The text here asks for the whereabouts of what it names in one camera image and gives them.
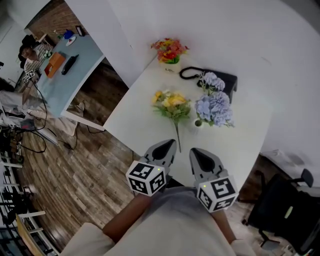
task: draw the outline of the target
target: light blue desk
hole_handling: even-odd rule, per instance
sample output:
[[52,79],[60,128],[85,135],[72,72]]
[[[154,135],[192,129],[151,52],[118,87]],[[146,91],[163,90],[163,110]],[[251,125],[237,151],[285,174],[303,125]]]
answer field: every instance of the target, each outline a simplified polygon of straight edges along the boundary
[[[104,55],[98,48],[91,36],[81,37],[76,35],[76,40],[70,46],[66,46],[67,40],[60,41],[53,52],[58,52],[65,57],[65,62],[61,65],[53,78],[48,78],[44,72],[49,60],[46,59],[41,65],[42,76],[37,85],[43,97],[47,101],[48,110],[55,117],[67,117],[90,127],[104,130],[103,126],[89,121],[83,117],[67,111],[71,101],[85,83],[87,78],[104,59]],[[79,55],[75,63],[66,75],[61,71],[67,60],[71,56]]]

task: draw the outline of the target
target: black phone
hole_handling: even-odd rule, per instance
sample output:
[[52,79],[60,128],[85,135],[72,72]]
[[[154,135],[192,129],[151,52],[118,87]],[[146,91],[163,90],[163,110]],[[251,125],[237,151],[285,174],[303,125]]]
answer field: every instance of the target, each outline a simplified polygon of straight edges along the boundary
[[78,58],[79,54],[76,56],[72,56],[68,59],[68,61],[66,62],[66,64],[64,65],[61,74],[62,75],[66,75],[68,73],[68,71],[71,69],[71,67],[73,66],[73,64],[75,64],[77,58]]

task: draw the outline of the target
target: brick wall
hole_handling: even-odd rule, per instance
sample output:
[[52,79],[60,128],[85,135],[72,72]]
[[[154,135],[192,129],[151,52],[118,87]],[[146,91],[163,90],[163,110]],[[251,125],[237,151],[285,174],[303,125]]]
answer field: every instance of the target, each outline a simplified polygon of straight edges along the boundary
[[51,0],[28,24],[27,28],[37,37],[47,34],[57,43],[57,34],[64,34],[66,29],[77,34],[76,26],[81,26],[87,34],[85,27],[80,23],[76,15],[71,11],[64,0]]

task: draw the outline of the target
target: chair wheel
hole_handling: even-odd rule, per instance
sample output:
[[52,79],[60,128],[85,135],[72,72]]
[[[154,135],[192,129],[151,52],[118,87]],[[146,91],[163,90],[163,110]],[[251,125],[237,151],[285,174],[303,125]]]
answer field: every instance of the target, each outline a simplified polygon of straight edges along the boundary
[[241,221],[241,223],[242,223],[243,225],[245,225],[245,226],[248,226],[248,225],[249,225],[246,219],[243,219],[243,220]]

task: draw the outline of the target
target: bottle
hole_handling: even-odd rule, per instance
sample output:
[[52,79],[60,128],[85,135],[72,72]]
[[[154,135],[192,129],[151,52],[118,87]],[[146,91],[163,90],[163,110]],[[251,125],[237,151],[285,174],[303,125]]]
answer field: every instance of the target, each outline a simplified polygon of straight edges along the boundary
[[53,31],[54,33],[56,33],[56,37],[61,40],[61,38],[63,37],[61,34],[58,34],[56,30]]

